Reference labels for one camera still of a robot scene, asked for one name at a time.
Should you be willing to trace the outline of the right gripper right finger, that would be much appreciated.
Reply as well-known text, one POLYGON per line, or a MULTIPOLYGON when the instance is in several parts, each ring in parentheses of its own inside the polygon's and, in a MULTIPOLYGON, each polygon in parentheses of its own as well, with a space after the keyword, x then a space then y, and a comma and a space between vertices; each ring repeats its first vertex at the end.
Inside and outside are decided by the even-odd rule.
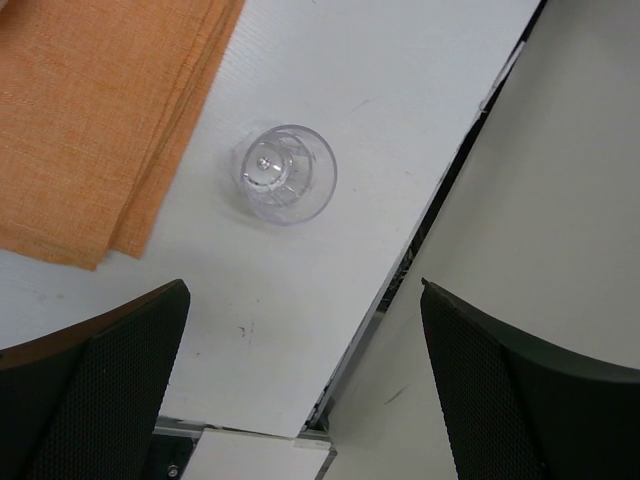
POLYGON ((564 349, 422 285, 458 478, 638 478, 638 370, 564 349))

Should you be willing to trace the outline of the orange cloth napkin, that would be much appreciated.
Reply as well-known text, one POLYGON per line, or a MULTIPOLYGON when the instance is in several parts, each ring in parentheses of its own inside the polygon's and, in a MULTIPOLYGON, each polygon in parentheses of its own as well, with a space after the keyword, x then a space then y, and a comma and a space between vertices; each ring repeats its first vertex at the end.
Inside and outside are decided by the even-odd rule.
POLYGON ((140 257, 240 1, 1 5, 1 246, 92 270, 140 257))

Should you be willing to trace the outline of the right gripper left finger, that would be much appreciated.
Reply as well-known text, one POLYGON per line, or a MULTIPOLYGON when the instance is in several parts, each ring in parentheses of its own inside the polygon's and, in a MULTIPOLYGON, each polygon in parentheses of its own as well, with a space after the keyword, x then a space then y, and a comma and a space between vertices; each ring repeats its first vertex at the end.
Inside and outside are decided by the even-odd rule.
POLYGON ((140 478, 190 303, 176 279, 2 350, 2 478, 140 478))

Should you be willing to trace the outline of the clear drinking glass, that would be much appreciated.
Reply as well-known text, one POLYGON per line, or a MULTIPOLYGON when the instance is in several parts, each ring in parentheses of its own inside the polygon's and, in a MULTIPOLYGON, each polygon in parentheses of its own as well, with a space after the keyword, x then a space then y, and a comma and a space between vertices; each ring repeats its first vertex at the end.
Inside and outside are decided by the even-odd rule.
POLYGON ((231 151, 231 175, 248 206, 275 225, 317 217, 331 201, 338 165, 329 143, 296 124, 250 133, 231 151))

